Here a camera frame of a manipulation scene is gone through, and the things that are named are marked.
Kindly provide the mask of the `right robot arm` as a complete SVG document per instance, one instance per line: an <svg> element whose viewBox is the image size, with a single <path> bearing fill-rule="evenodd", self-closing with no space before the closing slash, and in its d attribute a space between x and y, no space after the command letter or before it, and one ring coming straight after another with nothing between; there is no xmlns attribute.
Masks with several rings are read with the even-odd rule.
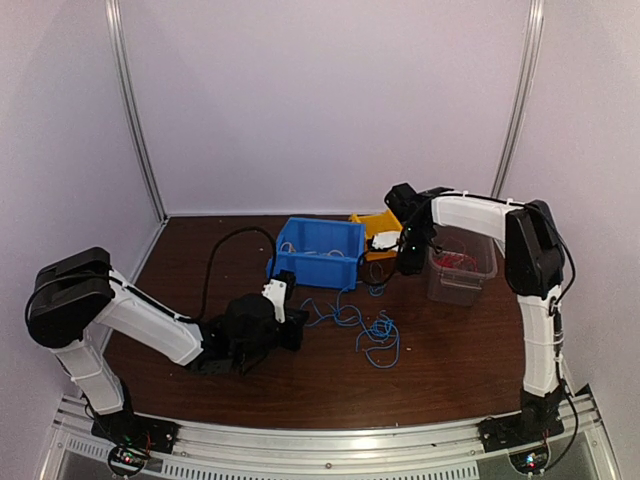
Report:
<svg viewBox="0 0 640 480"><path fill-rule="evenodd" d="M455 227L503 244L505 278L518 300L525 345L521 410L512 430L519 440L535 440L550 428L564 395L560 307L572 285L564 279L564 268L574 264L548 205L446 187L417 192L407 183L393 186L384 202L402 225L396 269L403 275L421 272L437 227Z"/></svg>

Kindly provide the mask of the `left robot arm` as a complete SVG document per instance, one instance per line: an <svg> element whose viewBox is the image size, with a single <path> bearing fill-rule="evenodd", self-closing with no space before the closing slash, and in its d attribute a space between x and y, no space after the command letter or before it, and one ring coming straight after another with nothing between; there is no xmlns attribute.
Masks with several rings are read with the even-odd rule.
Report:
<svg viewBox="0 0 640 480"><path fill-rule="evenodd" d="M132 413L124 382L90 339L91 325L124 334L197 374L245 373L275 349L300 350L309 314L288 307L294 284L294 274L285 272L201 322L126 281L109 252L93 247L38 272L24 317L31 338L56 356L94 414L105 417L106 429L133 444L143 436L143 421Z"/></svg>

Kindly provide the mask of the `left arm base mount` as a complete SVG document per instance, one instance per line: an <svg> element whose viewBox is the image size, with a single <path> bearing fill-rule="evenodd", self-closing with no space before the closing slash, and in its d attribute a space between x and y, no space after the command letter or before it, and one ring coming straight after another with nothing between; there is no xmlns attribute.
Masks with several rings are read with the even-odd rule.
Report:
<svg viewBox="0 0 640 480"><path fill-rule="evenodd" d="M178 424L136 414L128 387L122 384L122 389L124 408L119 412L101 415L90 402L87 403L93 418L91 433L129 449L171 454L179 431Z"/></svg>

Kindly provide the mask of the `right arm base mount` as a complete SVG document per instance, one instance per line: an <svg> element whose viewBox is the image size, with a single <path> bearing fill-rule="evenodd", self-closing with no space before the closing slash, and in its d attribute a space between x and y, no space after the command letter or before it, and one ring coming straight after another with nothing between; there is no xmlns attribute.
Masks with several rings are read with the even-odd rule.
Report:
<svg viewBox="0 0 640 480"><path fill-rule="evenodd" d="M565 429L559 416L559 405L563 397L560 387L542 397L522 389L519 412L487 417L478 424L484 451L510 449L562 434Z"/></svg>

